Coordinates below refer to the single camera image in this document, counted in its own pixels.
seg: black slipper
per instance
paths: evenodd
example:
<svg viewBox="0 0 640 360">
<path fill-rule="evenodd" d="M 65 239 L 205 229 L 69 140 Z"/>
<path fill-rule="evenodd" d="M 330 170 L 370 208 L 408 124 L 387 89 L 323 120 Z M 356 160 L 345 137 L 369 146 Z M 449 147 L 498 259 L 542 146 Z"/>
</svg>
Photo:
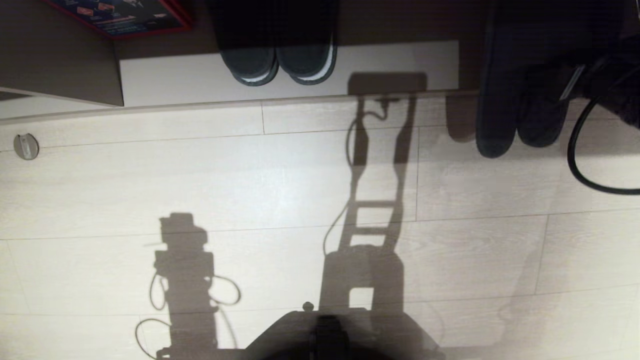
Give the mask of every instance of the black slipper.
<svg viewBox="0 0 640 360">
<path fill-rule="evenodd" d="M 611 41 L 616 27 L 611 19 L 619 2 L 495 2 L 476 118 L 477 147 L 483 156 L 497 158 L 507 152 L 518 127 L 520 137 L 529 145 L 546 146 L 555 141 L 566 104 L 526 98 L 527 69 L 574 49 L 600 47 Z"/>
<path fill-rule="evenodd" d="M 276 54 L 283 70 L 297 83 L 327 80 L 337 55 L 338 0 L 278 0 Z"/>
<path fill-rule="evenodd" d="M 264 85 L 278 72 L 273 43 L 274 0 L 206 0 L 220 54 L 233 77 Z"/>
</svg>

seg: black object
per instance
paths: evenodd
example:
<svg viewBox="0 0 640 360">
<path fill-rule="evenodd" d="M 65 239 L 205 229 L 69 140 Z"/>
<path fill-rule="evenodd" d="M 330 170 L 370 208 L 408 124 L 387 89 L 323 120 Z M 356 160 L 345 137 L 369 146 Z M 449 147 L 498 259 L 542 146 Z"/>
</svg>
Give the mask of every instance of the black object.
<svg viewBox="0 0 640 360">
<path fill-rule="evenodd" d="M 625 39 L 615 48 L 589 64 L 589 69 L 572 89 L 575 96 L 590 98 L 573 128 L 567 148 L 567 162 L 573 176 L 582 184 L 601 192 L 618 195 L 640 195 L 640 188 L 626 189 L 603 186 L 587 179 L 575 162 L 575 148 L 587 117 L 600 104 L 628 125 L 640 129 L 640 36 Z"/>
<path fill-rule="evenodd" d="M 283 70 L 297 83 L 327 80 L 337 54 L 338 0 L 279 0 L 276 8 L 276 50 Z"/>
<path fill-rule="evenodd" d="M 314 360 L 347 360 L 349 354 L 349 336 L 340 326 L 335 316 L 325 315 L 318 318 L 316 330 L 309 336 L 309 349 Z"/>
<path fill-rule="evenodd" d="M 206 0 L 216 40 L 233 77 L 248 86 L 278 73 L 273 41 L 274 0 Z"/>
<path fill-rule="evenodd" d="M 560 70 L 538 67 L 576 49 L 605 49 L 614 43 L 623 5 L 623 0 L 494 2 L 476 126 L 483 156 L 502 156 L 516 131 L 532 146 L 556 140 L 567 104 L 540 92 L 540 81 Z"/>
</svg>

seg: floor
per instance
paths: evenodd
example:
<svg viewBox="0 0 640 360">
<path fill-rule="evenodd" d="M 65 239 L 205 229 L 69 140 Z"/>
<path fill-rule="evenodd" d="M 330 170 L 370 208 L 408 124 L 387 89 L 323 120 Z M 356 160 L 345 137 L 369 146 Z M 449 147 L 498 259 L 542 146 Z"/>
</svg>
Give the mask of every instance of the floor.
<svg viewBox="0 0 640 360">
<path fill-rule="evenodd" d="M 0 358 L 259 359 L 333 313 L 396 359 L 637 360 L 640 198 L 571 176 L 579 108 L 497 160 L 442 97 L 2 125 Z M 638 140 L 599 110 L 579 165 L 637 186 Z"/>
</svg>

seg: floor plank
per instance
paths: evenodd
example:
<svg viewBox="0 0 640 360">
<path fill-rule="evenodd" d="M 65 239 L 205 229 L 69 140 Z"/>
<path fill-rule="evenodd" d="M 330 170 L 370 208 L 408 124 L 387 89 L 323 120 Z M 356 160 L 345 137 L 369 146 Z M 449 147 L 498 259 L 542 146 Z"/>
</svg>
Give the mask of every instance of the floor plank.
<svg viewBox="0 0 640 360">
<path fill-rule="evenodd" d="M 629 315 L 627 331 L 620 347 L 640 350 L 640 286 L 638 287 L 636 304 Z"/>
<path fill-rule="evenodd" d="M 3 359 L 148 359 L 138 349 L 138 316 L 0 315 Z"/>
<path fill-rule="evenodd" d="M 637 360 L 639 356 L 640 348 L 629 348 L 584 356 L 565 357 L 558 360 Z"/>
<path fill-rule="evenodd" d="M 448 359 L 559 359 L 615 351 L 636 286 L 407 304 Z"/>
<path fill-rule="evenodd" d="M 505 217 L 640 208 L 640 199 L 586 188 L 566 164 L 572 125 L 557 144 L 534 149 L 519 140 L 498 159 L 485 159 L 475 143 L 457 143 L 446 129 L 420 129 L 418 219 Z M 594 181 L 640 186 L 640 133 L 620 122 L 585 126 L 578 165 Z"/>
<path fill-rule="evenodd" d="M 359 253 L 349 253 L 343 263 L 329 267 L 323 255 L 325 235 L 328 234 L 326 251 L 332 253 L 337 250 L 342 234 L 355 233 L 352 225 L 333 229 L 308 227 L 12 240 L 10 246 L 34 314 L 193 313 L 210 308 L 209 301 L 198 302 L 199 296 L 231 303 L 240 295 L 239 303 L 229 307 L 237 312 L 301 309 L 306 302 L 317 308 L 323 269 L 328 279 L 347 279 L 349 273 L 344 272 L 345 269 L 356 265 L 363 276 L 375 276 L 375 268 L 386 268 L 381 278 L 373 280 L 373 284 L 378 284 L 377 299 L 384 301 L 532 294 L 545 224 L 545 217 L 520 217 L 508 223 L 502 219 L 408 222 L 403 224 L 398 239 L 396 253 L 402 268 L 396 272 L 391 270 L 391 261 L 395 258 L 391 254 L 365 257 L 362 261 Z M 168 249 L 170 238 L 183 244 L 182 248 Z M 191 243 L 200 243 L 199 239 L 204 241 L 204 246 L 194 245 L 195 252 L 186 257 L 184 249 L 190 249 Z M 159 263 L 164 254 L 168 260 L 162 261 L 183 269 L 179 275 L 182 293 L 159 312 L 150 301 L 158 307 L 163 303 L 165 295 L 160 282 L 171 288 L 176 281 L 174 276 L 178 276 L 165 273 L 171 270 L 165 270 L 167 268 Z M 209 270 L 199 265 L 202 257 L 213 258 Z M 154 279 L 156 269 L 168 281 Z M 203 284 L 202 277 L 207 271 L 222 278 L 215 278 L 212 286 Z M 368 302 L 350 298 L 348 303 L 329 301 L 323 305 L 353 303 L 371 308 L 372 300 L 366 300 Z"/>
<path fill-rule="evenodd" d="M 399 130 L 368 130 L 360 200 L 396 199 Z M 157 234 L 172 212 L 208 231 L 329 225 L 349 197 L 347 140 L 336 131 L 88 145 L 35 161 L 2 152 L 11 170 L 0 174 L 0 239 Z M 415 220 L 417 132 L 402 146 L 403 218 Z"/>
<path fill-rule="evenodd" d="M 409 100 L 405 95 L 390 95 L 397 98 L 389 106 L 388 118 L 384 121 L 367 119 L 368 128 L 402 127 L 406 123 Z M 445 98 L 419 97 L 416 99 L 413 121 L 415 126 L 445 125 Z M 347 130 L 358 111 L 356 97 L 336 99 L 304 99 L 292 101 L 263 101 L 264 130 L 270 133 L 301 133 L 305 131 Z M 380 102 L 375 97 L 366 97 L 364 111 L 383 115 Z"/>
<path fill-rule="evenodd" d="M 35 136 L 41 147 L 257 135 L 262 134 L 262 115 L 260 103 L 250 102 L 59 116 L 0 126 L 0 150 L 13 151 L 15 135 L 26 133 Z"/>
<path fill-rule="evenodd" d="M 550 215 L 538 293 L 640 282 L 640 211 Z"/>
<path fill-rule="evenodd" d="M 20 277 L 6 241 L 0 241 L 0 314 L 28 314 Z"/>
</svg>

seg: box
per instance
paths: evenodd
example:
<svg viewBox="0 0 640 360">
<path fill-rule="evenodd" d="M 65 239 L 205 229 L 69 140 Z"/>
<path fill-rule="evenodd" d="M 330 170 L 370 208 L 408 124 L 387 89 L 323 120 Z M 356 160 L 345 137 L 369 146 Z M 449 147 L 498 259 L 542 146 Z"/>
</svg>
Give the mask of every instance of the box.
<svg viewBox="0 0 640 360">
<path fill-rule="evenodd" d="M 44 1 L 112 39 L 191 28 L 191 18 L 177 0 Z"/>
</svg>

